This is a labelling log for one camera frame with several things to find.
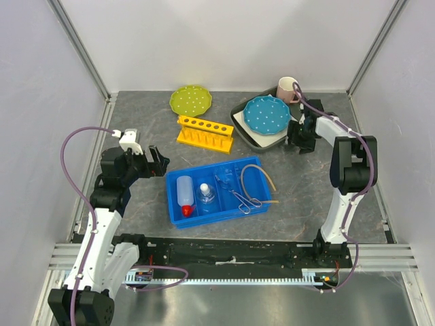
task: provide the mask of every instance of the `forceps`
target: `forceps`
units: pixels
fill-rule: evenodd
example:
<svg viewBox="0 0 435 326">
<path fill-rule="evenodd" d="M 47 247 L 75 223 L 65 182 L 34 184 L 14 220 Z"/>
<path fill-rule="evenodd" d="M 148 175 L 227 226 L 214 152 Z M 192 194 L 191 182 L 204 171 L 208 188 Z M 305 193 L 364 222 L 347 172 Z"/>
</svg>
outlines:
<svg viewBox="0 0 435 326">
<path fill-rule="evenodd" d="M 225 182 L 219 179 L 218 175 L 215 175 L 215 179 L 222 189 L 228 190 L 231 194 L 234 195 L 235 198 L 239 200 L 239 202 L 241 203 L 239 205 L 239 209 L 243 213 L 249 214 L 251 212 L 251 207 L 249 207 L 250 205 L 254 207 L 261 207 L 263 205 L 261 201 L 259 201 L 257 198 L 252 198 L 251 200 L 249 200 L 248 198 L 243 197 L 231 187 L 229 182 Z"/>
</svg>

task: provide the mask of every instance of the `white bottle cap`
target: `white bottle cap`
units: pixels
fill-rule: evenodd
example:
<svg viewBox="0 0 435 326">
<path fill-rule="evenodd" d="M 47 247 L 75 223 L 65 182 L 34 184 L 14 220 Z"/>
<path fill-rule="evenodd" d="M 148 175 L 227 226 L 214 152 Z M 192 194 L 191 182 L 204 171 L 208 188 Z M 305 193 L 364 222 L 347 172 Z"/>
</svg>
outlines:
<svg viewBox="0 0 435 326">
<path fill-rule="evenodd" d="M 201 189 L 201 192 L 203 193 L 204 196 L 210 194 L 209 185 L 207 185 L 206 183 L 201 183 L 199 189 Z"/>
</svg>

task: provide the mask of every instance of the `scalloped plate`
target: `scalloped plate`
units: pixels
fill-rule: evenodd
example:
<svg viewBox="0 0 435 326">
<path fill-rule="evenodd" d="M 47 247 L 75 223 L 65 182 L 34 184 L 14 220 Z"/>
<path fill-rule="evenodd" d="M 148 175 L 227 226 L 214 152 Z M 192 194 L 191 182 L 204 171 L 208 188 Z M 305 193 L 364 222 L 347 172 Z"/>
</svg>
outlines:
<svg viewBox="0 0 435 326">
<path fill-rule="evenodd" d="M 291 117 L 289 107 L 273 96 L 257 96 L 243 110 L 245 123 L 259 134 L 277 134 L 287 128 Z"/>
<path fill-rule="evenodd" d="M 202 86 L 187 85 L 172 93 L 169 105 L 178 115 L 197 117 L 210 108 L 211 94 Z"/>
</svg>

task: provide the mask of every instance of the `blue polka dot plate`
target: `blue polka dot plate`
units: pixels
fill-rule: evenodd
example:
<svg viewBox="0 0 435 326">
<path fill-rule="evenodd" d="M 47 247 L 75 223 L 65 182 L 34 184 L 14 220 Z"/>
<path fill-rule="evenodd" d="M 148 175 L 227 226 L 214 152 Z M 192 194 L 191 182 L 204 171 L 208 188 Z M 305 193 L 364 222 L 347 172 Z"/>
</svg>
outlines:
<svg viewBox="0 0 435 326">
<path fill-rule="evenodd" d="M 276 134 L 287 128 L 291 119 L 289 107 L 279 98 L 257 96 L 243 110 L 245 123 L 259 134 Z"/>
</svg>

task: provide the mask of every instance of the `red bottle cap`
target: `red bottle cap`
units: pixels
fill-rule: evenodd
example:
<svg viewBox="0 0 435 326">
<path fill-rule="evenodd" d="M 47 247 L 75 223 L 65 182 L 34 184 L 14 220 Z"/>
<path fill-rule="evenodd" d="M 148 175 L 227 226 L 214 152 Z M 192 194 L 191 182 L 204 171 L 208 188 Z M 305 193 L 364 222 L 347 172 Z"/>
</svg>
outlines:
<svg viewBox="0 0 435 326">
<path fill-rule="evenodd" d="M 184 205 L 181 208 L 181 213 L 183 214 L 184 217 L 189 217 L 193 213 L 194 209 L 195 206 Z"/>
</svg>

